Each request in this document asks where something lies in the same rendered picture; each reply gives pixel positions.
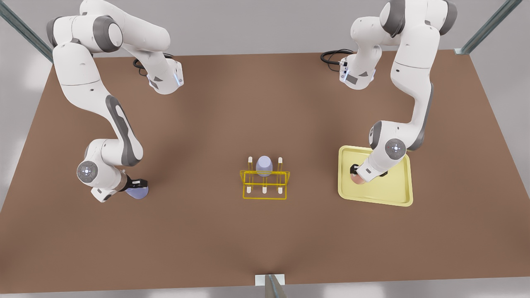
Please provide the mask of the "pale yellow tray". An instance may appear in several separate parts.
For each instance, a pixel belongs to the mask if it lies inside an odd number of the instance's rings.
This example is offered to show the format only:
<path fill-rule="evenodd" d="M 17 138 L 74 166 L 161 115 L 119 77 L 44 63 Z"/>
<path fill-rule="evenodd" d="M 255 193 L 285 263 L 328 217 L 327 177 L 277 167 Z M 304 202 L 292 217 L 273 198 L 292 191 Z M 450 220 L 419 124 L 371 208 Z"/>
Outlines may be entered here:
<path fill-rule="evenodd" d="M 339 149 L 337 192 L 348 200 L 374 202 L 394 206 L 413 203 L 410 159 L 405 155 L 399 164 L 390 168 L 384 177 L 357 185 L 350 179 L 350 167 L 361 164 L 372 152 L 371 148 L 342 146 Z"/>

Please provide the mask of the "silver frame post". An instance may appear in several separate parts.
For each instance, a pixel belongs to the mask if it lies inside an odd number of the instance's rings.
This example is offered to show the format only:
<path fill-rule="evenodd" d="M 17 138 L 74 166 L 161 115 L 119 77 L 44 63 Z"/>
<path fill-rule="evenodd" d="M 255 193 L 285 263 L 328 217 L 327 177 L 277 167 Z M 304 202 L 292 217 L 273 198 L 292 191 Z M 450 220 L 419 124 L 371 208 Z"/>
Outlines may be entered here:
<path fill-rule="evenodd" d="M 506 0 L 461 48 L 456 55 L 469 55 L 523 0 Z"/>
<path fill-rule="evenodd" d="M 49 62 L 53 63 L 51 47 L 49 47 L 14 11 L 12 11 L 3 0 L 0 0 L 0 17 L 21 34 L 26 41 L 38 50 L 38 52 L 44 55 Z"/>
<path fill-rule="evenodd" d="M 285 285 L 284 274 L 255 275 L 255 286 L 265 287 L 265 298 L 287 298 L 283 286 Z"/>

